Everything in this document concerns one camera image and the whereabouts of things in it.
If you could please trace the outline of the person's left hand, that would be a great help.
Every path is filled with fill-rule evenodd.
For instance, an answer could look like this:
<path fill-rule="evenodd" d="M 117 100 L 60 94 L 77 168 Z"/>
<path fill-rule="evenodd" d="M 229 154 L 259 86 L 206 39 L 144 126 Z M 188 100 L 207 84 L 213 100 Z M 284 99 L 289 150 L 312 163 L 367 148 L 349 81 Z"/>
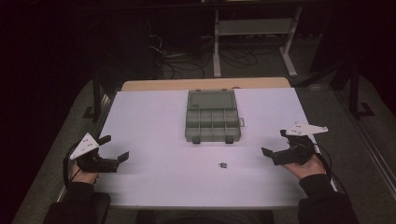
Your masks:
<path fill-rule="evenodd" d="M 79 182 L 93 185 L 96 182 L 97 178 L 97 173 L 83 172 L 76 163 L 72 166 L 71 182 Z"/>

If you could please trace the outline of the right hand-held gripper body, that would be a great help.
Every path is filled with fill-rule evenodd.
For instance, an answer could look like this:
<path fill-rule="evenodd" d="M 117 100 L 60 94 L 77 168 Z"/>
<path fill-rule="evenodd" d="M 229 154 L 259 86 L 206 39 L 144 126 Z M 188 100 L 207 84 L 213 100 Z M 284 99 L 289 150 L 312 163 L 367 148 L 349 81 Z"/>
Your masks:
<path fill-rule="evenodd" d="M 272 158 L 274 165 L 290 163 L 305 164 L 316 153 L 310 135 L 326 133 L 327 131 L 327 127 L 296 122 L 292 127 L 287 129 L 287 134 L 291 135 L 290 147 L 282 151 L 274 152 L 274 157 Z"/>

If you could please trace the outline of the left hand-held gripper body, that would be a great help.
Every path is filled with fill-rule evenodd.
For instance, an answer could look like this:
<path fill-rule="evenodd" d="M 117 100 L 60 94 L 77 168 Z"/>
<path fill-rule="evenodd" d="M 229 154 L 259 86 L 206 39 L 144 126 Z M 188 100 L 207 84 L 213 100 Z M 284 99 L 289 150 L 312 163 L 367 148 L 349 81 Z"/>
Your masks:
<path fill-rule="evenodd" d="M 69 155 L 78 167 L 87 173 L 116 173 L 120 162 L 118 159 L 105 159 L 99 155 L 98 139 L 86 133 Z"/>

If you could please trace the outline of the person's right hand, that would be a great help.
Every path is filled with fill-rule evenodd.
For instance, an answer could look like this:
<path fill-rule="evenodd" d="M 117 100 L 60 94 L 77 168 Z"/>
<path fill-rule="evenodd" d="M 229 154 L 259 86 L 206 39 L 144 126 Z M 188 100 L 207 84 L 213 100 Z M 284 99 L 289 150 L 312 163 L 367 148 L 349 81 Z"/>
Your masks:
<path fill-rule="evenodd" d="M 310 175 L 325 175 L 325 168 L 320 159 L 314 155 L 305 164 L 298 163 L 285 164 L 284 168 L 292 172 L 299 180 Z"/>

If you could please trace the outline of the white metal desk frame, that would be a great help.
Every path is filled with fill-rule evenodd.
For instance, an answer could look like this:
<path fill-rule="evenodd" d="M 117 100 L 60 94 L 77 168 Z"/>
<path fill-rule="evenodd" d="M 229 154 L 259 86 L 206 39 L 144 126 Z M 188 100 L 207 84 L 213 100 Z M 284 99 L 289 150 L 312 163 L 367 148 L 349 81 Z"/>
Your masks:
<path fill-rule="evenodd" d="M 289 51 L 302 10 L 302 7 L 297 7 L 294 10 L 294 15 L 291 18 L 236 21 L 222 21 L 219 19 L 219 12 L 216 11 L 213 53 L 214 77 L 221 77 L 219 37 L 226 35 L 286 35 L 286 43 L 279 48 L 279 52 L 289 75 L 291 77 L 296 77 L 297 71 L 294 68 L 292 60 L 289 56 Z"/>

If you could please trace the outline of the black metal stand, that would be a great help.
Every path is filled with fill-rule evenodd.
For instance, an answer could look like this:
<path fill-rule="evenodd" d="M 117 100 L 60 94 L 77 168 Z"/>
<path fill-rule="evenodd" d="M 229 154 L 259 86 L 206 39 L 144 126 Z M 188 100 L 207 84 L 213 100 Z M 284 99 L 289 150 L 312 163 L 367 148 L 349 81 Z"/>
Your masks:
<path fill-rule="evenodd" d="M 367 103 L 359 102 L 360 74 L 357 72 L 357 64 L 351 65 L 351 75 L 349 79 L 349 103 L 348 109 L 353 118 L 360 120 L 361 117 L 372 117 L 375 113 Z"/>
<path fill-rule="evenodd" d="M 92 72 L 92 99 L 93 103 L 87 106 L 83 114 L 84 119 L 92 119 L 93 122 L 99 120 L 102 114 L 102 104 L 105 94 L 103 93 L 103 88 L 100 83 L 100 78 L 98 70 L 95 69 Z"/>

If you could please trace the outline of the grey plastic organizer box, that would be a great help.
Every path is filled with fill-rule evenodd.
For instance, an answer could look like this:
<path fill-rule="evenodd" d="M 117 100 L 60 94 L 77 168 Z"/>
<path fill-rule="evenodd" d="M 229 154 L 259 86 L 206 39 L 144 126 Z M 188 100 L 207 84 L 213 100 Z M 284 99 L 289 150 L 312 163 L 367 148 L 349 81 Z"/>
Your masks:
<path fill-rule="evenodd" d="M 241 138 L 241 119 L 234 90 L 191 90 L 188 95 L 187 142 L 233 144 Z"/>

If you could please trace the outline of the white table mat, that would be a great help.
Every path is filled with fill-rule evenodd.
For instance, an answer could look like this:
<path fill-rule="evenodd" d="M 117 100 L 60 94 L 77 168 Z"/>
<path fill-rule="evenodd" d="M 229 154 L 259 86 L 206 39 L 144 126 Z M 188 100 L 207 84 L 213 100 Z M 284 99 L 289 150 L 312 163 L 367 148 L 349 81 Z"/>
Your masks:
<path fill-rule="evenodd" d="M 272 209 L 304 198 L 297 178 L 262 155 L 288 148 L 280 130 L 304 123 L 292 88 L 240 89 L 235 93 L 244 119 L 233 144 L 195 145 L 185 139 L 186 91 L 121 91 L 102 130 L 111 135 L 104 158 L 130 154 L 115 174 L 101 174 L 96 190 L 115 206 L 148 209 Z M 218 166 L 227 163 L 227 168 Z"/>

